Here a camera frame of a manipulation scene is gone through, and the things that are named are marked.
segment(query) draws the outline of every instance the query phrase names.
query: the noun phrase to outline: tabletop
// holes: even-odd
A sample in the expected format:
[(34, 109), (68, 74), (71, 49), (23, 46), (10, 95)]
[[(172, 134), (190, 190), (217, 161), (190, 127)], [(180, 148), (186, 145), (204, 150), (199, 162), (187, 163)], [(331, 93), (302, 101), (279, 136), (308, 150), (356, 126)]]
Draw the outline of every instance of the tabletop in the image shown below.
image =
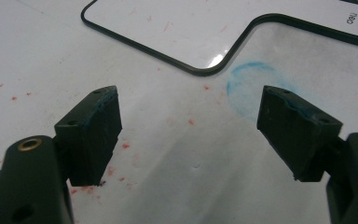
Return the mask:
[(0, 167), (6, 149), (116, 85), (123, 130), (101, 187), (70, 187), (76, 223), (329, 223), (256, 128), (264, 85), (358, 132), (358, 46), (258, 25), (219, 73), (195, 77), (86, 26), (90, 0), (0, 0)]

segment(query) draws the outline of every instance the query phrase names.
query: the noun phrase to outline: blue stain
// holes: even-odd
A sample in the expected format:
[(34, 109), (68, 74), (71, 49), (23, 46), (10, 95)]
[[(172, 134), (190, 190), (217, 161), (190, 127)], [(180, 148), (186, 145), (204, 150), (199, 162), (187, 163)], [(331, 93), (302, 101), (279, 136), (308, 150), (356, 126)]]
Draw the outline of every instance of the blue stain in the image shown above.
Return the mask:
[(263, 62), (243, 63), (235, 67), (228, 77), (227, 96), (231, 107), (240, 116), (257, 121), (265, 85), (296, 92), (296, 87), (273, 66)]

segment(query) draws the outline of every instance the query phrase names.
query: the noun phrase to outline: blue marker smudge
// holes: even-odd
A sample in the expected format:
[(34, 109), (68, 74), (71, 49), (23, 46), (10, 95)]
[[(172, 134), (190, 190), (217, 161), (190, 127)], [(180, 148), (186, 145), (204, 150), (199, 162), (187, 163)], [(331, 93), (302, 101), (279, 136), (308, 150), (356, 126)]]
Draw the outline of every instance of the blue marker smudge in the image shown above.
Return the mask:
[(242, 117), (256, 122), (265, 85), (296, 92), (295, 86), (274, 67), (263, 62), (244, 63), (235, 67), (228, 77), (227, 96), (231, 107)]

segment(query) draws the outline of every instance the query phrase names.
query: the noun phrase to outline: white surface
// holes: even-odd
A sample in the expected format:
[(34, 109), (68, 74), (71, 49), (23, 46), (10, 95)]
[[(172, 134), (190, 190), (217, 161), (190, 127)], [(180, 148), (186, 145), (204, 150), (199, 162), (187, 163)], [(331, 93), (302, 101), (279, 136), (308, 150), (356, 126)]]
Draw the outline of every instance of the white surface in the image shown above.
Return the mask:
[[(98, 0), (85, 18), (196, 69), (220, 63), (254, 19), (270, 13), (358, 35), (358, 5), (338, 0)], [(356, 14), (352, 24), (347, 20)]]
[(86, 27), (88, 2), (0, 0), (0, 160), (117, 85), (124, 129), (106, 184), (71, 188), (76, 223), (329, 223), (328, 176), (295, 182), (255, 120), (267, 84), (358, 132), (358, 47), (266, 23), (227, 69), (193, 77)]

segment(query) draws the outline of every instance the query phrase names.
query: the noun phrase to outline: brass screw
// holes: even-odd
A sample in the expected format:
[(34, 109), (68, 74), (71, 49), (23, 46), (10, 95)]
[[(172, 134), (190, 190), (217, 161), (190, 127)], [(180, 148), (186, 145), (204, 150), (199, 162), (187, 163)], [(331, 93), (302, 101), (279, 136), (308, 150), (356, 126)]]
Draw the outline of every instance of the brass screw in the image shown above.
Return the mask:
[(42, 144), (42, 139), (40, 138), (30, 138), (22, 141), (17, 148), (19, 151), (29, 151), (39, 147)]

